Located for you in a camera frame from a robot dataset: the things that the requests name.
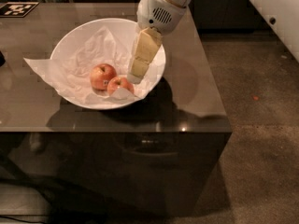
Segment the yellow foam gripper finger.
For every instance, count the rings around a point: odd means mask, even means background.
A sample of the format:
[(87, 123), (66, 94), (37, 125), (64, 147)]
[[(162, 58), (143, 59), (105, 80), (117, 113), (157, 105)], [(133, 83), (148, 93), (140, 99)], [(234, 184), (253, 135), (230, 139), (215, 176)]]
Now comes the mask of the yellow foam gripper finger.
[(162, 45), (162, 35), (155, 28), (141, 30), (135, 40), (127, 78), (139, 84)]

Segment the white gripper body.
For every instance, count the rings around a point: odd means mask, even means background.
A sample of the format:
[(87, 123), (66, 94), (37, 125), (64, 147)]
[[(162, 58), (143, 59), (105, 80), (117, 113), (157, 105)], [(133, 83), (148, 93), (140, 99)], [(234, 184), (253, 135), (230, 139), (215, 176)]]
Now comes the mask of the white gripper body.
[(172, 33), (186, 8), (176, 7), (164, 0), (140, 0), (136, 12), (141, 29), (154, 28), (162, 35)]

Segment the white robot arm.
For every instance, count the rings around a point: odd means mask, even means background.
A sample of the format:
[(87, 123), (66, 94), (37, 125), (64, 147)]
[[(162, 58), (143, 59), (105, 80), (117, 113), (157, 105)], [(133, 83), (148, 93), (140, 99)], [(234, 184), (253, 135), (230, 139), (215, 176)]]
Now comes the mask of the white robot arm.
[[(162, 45), (172, 33), (192, 0), (140, 0), (137, 35), (127, 78), (140, 83)], [(299, 61), (299, 0), (250, 0), (292, 56)]]

